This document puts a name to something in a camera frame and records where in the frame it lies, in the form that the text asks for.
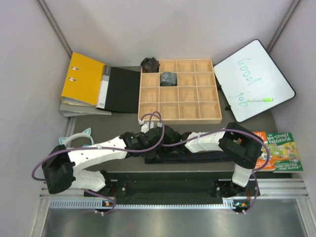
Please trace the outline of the brown blue striped tie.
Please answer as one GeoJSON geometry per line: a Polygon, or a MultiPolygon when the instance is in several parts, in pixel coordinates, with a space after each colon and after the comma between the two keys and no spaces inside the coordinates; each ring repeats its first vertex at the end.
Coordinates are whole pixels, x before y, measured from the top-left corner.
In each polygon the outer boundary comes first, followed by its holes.
{"type": "Polygon", "coordinates": [[[145,164],[186,164],[186,163],[216,163],[233,161],[224,152],[213,151],[205,153],[167,153],[146,158],[145,164]]]}

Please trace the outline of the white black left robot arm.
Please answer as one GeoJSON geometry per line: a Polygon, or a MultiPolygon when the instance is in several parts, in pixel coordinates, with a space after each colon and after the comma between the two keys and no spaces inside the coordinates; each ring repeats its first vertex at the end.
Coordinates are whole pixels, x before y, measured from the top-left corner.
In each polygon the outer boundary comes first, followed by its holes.
{"type": "Polygon", "coordinates": [[[82,149],[57,146],[41,165],[48,192],[59,194],[69,188],[76,188],[106,196],[112,190],[106,172],[86,169],[111,160],[151,155],[159,149],[161,136],[161,128],[151,128],[145,133],[126,132],[112,140],[82,149]]]}

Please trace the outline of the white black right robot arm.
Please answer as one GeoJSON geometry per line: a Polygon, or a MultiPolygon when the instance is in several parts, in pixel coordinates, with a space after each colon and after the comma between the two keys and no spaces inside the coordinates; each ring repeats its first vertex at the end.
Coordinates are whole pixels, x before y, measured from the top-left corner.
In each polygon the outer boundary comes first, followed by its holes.
{"type": "Polygon", "coordinates": [[[164,147],[185,148],[190,153],[220,151],[235,163],[231,181],[214,183],[222,197],[243,195],[249,188],[248,181],[261,156],[263,140],[241,125],[230,122],[227,127],[214,132],[187,132],[178,142],[164,142],[164,147]]]}

